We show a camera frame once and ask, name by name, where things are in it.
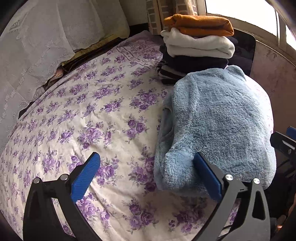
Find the blue fleece baby jacket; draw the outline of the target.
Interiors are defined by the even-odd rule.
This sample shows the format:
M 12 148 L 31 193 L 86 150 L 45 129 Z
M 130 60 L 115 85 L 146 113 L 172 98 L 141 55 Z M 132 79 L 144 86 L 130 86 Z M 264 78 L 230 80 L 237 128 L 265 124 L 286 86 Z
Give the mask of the blue fleece baby jacket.
M 159 190 L 206 193 L 193 165 L 201 152 L 224 174 L 268 188 L 276 173 L 270 144 L 273 111 L 268 94 L 238 66 L 187 74 L 163 102 L 154 156 Z

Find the purple floral bed sheet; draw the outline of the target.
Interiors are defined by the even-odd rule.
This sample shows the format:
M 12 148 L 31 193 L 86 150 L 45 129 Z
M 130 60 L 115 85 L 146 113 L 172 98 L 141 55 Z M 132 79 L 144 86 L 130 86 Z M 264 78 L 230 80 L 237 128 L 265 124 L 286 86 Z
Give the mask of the purple floral bed sheet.
M 97 152 L 100 168 L 77 206 L 103 240 L 191 240 L 215 203 L 159 191 L 153 177 L 163 100 L 162 39 L 144 31 L 83 64 L 18 122 L 1 154 L 1 212 L 23 235 L 34 178 L 56 180 Z

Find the dark folded garments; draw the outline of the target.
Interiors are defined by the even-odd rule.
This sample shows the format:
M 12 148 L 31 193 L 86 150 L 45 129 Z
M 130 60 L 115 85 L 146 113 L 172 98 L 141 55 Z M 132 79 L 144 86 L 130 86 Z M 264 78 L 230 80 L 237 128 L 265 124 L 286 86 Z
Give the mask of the dark folded garments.
M 181 73 L 190 73 L 203 71 L 210 68 L 221 68 L 224 69 L 228 65 L 228 60 L 224 58 L 216 57 L 190 57 L 177 55 L 172 57 L 168 54 L 167 47 L 165 44 L 159 48 L 163 54 L 163 60 L 166 64 L 174 70 Z

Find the stacked bedding under lace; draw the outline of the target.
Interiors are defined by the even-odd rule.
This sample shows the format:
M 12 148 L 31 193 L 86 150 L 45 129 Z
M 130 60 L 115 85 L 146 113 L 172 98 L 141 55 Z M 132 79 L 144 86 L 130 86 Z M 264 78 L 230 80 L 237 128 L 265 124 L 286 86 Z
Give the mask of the stacked bedding under lace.
M 91 45 L 86 49 L 81 49 L 77 51 L 70 60 L 62 62 L 56 70 L 56 73 L 51 77 L 44 85 L 39 87 L 33 97 L 33 100 L 29 105 L 19 112 L 18 119 L 28 110 L 28 108 L 40 97 L 42 96 L 53 84 L 55 84 L 64 75 L 72 72 L 76 68 L 82 66 L 84 63 L 96 58 L 103 53 L 107 52 L 111 48 L 115 47 L 117 44 L 122 42 L 124 39 L 119 37 L 110 36 L 99 42 Z

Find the striped folded garment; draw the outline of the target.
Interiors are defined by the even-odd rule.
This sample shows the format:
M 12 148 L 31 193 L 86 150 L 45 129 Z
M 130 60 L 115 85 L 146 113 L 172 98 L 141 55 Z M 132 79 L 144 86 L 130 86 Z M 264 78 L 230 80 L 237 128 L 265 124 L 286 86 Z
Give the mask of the striped folded garment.
M 168 66 L 165 60 L 159 61 L 156 66 L 156 71 L 161 78 L 161 82 L 164 85 L 175 85 L 180 79 L 186 76 L 185 73 L 176 71 Z

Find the white folded garment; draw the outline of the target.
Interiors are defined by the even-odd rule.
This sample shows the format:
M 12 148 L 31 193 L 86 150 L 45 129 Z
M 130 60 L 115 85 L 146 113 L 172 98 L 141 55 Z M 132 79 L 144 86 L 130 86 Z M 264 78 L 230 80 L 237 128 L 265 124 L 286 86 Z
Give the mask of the white folded garment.
M 202 38 L 194 38 L 182 34 L 178 29 L 161 31 L 166 49 L 171 57 L 215 57 L 230 59 L 235 46 L 227 37 L 210 35 Z

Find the orange folded garment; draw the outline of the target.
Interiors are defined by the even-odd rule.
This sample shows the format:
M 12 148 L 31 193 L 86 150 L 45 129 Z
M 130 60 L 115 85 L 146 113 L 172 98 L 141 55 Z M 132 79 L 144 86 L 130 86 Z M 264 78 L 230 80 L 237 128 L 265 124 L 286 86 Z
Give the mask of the orange folded garment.
M 164 19 L 164 25 L 169 29 L 176 28 L 182 34 L 192 37 L 210 35 L 231 37 L 234 29 L 227 18 L 219 16 L 191 16 L 175 14 Z

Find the white lace cover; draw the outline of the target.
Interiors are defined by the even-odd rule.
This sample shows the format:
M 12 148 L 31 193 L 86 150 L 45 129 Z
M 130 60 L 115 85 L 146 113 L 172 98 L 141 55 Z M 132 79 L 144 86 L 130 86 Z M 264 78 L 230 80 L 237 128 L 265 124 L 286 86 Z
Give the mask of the white lace cover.
M 130 29 L 119 1 L 27 1 L 1 35 L 1 147 L 19 112 L 75 51 Z

